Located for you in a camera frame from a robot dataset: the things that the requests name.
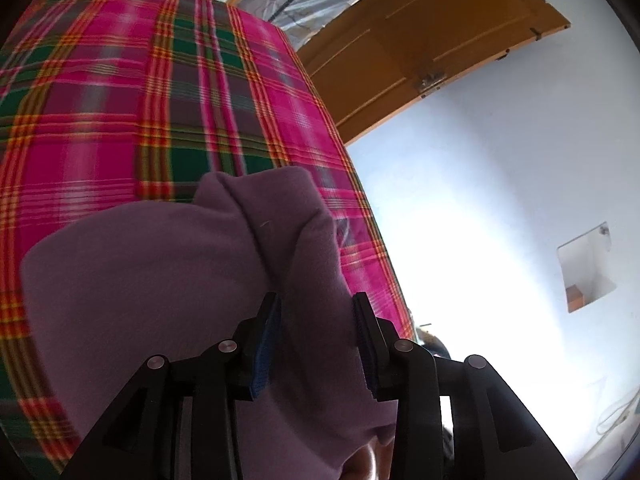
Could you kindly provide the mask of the pink plaid bed cover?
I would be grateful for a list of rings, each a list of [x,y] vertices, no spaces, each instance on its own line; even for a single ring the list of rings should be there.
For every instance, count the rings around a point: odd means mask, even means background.
[[[55,479],[79,436],[37,356],[20,265],[46,236],[135,200],[192,200],[203,174],[307,169],[344,278],[413,322],[333,120],[284,33],[216,0],[32,0],[1,50],[1,433]]]

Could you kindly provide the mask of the purple fleece sweater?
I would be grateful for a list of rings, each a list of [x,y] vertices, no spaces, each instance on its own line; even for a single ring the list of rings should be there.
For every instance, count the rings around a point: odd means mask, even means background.
[[[334,220],[303,168],[206,174],[191,203],[93,214],[35,244],[21,280],[43,369],[81,436],[146,358],[198,356],[277,292],[271,382],[239,407],[244,476],[338,479],[393,439],[396,406],[364,381]]]

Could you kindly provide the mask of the wooden door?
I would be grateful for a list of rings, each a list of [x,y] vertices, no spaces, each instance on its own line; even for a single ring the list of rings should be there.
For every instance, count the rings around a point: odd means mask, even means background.
[[[298,51],[342,141],[570,27],[546,0],[359,0]]]

